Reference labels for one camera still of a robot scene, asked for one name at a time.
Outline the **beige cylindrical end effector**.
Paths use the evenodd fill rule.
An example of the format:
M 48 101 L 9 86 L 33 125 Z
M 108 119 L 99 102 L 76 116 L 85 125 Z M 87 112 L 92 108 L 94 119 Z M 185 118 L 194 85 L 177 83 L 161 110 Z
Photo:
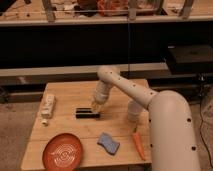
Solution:
M 93 92 L 93 100 L 91 103 L 93 112 L 100 112 L 102 106 L 107 102 L 112 85 L 101 80 L 98 81 L 97 87 Z

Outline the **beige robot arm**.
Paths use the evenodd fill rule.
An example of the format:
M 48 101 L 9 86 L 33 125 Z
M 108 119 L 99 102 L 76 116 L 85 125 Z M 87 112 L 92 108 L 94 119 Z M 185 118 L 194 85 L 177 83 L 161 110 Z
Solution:
M 152 171 L 201 171 L 192 114 L 186 99 L 171 90 L 154 91 L 101 66 L 92 110 L 99 112 L 115 86 L 149 112 Z

